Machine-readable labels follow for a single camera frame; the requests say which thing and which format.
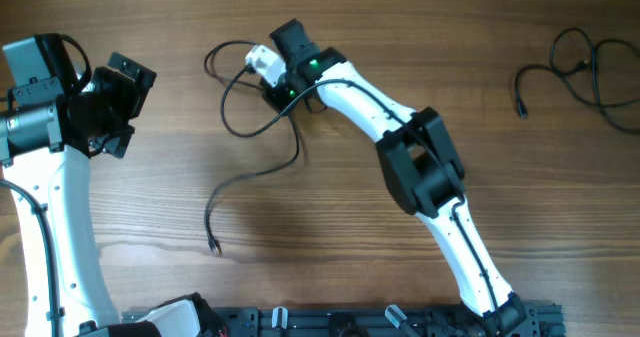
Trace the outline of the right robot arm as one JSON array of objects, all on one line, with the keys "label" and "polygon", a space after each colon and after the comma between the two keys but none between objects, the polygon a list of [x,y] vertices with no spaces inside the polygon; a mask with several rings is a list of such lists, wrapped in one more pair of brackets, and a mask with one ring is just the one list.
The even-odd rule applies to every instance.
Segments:
[{"label": "right robot arm", "polygon": [[316,96],[364,132],[375,144],[389,194],[402,211],[426,225],[483,334],[513,331],[526,310],[476,229],[463,187],[464,168],[441,116],[431,107],[417,111],[388,97],[338,50],[319,49],[296,19],[270,37],[274,45],[252,48],[245,63],[286,101],[282,110]]}]

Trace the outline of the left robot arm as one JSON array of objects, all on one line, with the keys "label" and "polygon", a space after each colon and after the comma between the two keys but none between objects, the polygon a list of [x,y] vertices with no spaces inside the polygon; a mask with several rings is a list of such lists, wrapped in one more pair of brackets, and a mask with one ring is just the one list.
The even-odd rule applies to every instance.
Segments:
[{"label": "left robot arm", "polygon": [[37,34],[6,44],[14,85],[1,115],[1,184],[17,209],[29,336],[201,336],[198,295],[124,322],[107,290],[89,206],[91,160],[122,158],[156,75],[113,53],[77,70],[73,38]]}]

